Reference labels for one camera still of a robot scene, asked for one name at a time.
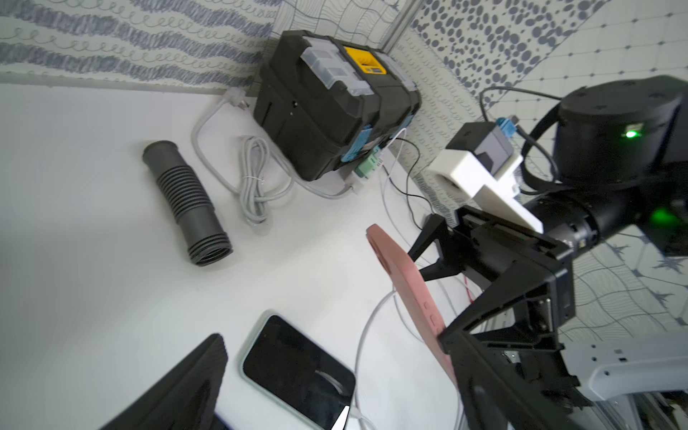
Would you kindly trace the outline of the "grey-green case phone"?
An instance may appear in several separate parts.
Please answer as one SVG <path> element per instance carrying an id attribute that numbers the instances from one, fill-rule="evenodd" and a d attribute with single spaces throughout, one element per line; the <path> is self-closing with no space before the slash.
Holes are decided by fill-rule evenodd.
<path id="1" fill-rule="evenodd" d="M 238 361 L 241 376 L 313 429 L 345 429 L 354 371 L 284 316 L 267 311 Z"/>

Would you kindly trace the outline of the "pink case phone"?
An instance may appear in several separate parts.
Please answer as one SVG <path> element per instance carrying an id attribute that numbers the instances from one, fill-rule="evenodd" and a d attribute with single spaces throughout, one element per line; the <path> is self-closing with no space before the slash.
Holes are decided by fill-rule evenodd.
<path id="1" fill-rule="evenodd" d="M 410 314 L 426 347 L 431 351 L 455 387 L 458 387 L 451 358 L 440 346 L 438 336 L 445 330 L 444 319 L 426 286 L 419 268 L 409 255 L 377 224 L 367 229 L 367 240 L 378 261 Z"/>

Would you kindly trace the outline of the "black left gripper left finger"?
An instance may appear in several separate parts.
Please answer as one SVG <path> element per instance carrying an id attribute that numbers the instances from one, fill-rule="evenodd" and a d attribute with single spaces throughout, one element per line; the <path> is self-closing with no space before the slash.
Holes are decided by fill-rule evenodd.
<path id="1" fill-rule="evenodd" d="M 104 427 L 227 429 L 215 412 L 227 363 L 224 340 L 213 333 Z"/>

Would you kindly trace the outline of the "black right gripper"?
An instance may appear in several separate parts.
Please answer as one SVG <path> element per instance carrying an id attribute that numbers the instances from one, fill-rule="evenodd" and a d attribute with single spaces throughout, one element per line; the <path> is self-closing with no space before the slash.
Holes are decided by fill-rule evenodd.
<path id="1" fill-rule="evenodd" d="M 562 358 L 560 325 L 575 315 L 573 252 L 538 233 L 471 207 L 458 209 L 450 227 L 438 214 L 426 216 L 408 251 L 417 261 L 431 247 L 438 257 L 420 269 L 424 281 L 458 274 L 474 277 L 483 290 L 438 337 L 444 352 L 460 335 L 505 311 L 512 325 L 476 338 L 491 351 L 516 351 L 527 383 L 551 398 L 573 397 L 575 378 Z"/>

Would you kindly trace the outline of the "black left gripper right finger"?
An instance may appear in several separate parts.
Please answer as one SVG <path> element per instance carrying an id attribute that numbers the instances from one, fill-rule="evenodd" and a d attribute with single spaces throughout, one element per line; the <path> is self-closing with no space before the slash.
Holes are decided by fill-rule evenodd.
<path id="1" fill-rule="evenodd" d="M 448 351 L 470 429 L 580 427 L 470 333 L 450 341 Z"/>

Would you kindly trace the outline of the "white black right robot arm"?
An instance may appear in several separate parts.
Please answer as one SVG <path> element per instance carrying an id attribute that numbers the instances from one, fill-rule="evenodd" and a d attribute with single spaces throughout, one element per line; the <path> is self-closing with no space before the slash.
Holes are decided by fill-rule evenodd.
<path id="1" fill-rule="evenodd" d="M 396 286 L 446 365 L 472 429 L 575 429 L 599 401 L 687 387 L 684 336 L 564 344 L 574 261 L 629 226 L 687 254 L 687 84 L 661 75 L 557 100 L 520 152 L 508 118 L 468 123 L 431 170 L 467 205 L 426 219 L 408 251 L 438 260 Z"/>

